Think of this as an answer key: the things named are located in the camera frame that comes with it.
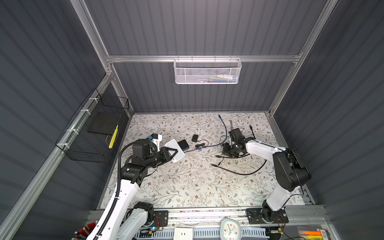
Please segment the white network switch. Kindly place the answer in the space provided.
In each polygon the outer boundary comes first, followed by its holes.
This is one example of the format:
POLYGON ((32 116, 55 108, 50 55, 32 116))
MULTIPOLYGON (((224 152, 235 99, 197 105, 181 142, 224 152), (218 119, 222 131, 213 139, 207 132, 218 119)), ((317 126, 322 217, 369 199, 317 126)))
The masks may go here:
POLYGON ((171 161, 173 163, 179 162, 185 157, 185 153, 179 146, 178 142, 175 139, 170 140, 165 144, 165 147, 168 148, 169 153, 172 157, 171 161))

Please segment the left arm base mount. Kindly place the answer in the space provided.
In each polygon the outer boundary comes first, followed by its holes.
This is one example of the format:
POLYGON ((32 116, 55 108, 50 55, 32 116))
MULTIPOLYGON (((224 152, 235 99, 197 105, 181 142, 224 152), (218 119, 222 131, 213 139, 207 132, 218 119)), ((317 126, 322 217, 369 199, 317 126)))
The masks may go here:
POLYGON ((151 222, 148 222, 145 225, 143 225, 143 227, 145 227, 145 228, 167 227, 168 226, 168 219, 169 219, 169 211, 155 210, 153 220, 151 222))

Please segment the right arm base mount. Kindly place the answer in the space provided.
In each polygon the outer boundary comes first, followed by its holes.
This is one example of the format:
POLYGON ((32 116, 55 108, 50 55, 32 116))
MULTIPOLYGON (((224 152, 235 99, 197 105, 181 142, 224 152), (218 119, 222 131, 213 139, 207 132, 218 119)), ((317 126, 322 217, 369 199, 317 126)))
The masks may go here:
POLYGON ((250 224, 287 224, 289 222, 283 209, 274 212, 267 208, 248 208, 246 217, 250 224))

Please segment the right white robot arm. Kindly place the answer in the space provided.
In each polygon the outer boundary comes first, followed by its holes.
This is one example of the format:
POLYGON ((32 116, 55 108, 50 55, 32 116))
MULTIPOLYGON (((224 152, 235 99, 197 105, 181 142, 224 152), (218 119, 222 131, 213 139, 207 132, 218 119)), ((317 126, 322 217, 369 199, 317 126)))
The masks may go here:
POLYGON ((277 185, 263 202, 263 211, 267 215, 281 211, 289 199, 297 194, 311 174, 306 167, 302 167, 295 153, 284 147, 274 147, 258 141, 255 136, 245 138, 239 128, 229 131, 232 143, 222 143, 222 159, 237 160, 256 155, 264 159, 264 163, 251 173, 237 173, 221 166, 221 163, 211 164, 213 168, 221 169, 239 176, 251 176, 258 173, 266 163, 274 164, 277 185))

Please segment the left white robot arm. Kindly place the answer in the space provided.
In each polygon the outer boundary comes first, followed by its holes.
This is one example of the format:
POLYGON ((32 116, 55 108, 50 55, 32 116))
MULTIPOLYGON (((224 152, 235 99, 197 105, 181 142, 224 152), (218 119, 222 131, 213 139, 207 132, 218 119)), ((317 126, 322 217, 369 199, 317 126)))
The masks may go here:
POLYGON ((133 240, 141 227, 153 222, 153 205, 148 203, 136 204, 130 217, 127 220, 124 217, 133 197, 147 177, 148 169, 157 168, 170 161, 178 162, 185 156, 174 139, 162 148, 159 145, 159 140, 146 138, 129 143, 121 149, 118 154, 119 159, 126 149, 132 147, 132 159, 124 166, 118 162, 115 195, 110 199, 95 228, 88 235, 89 240, 133 240))

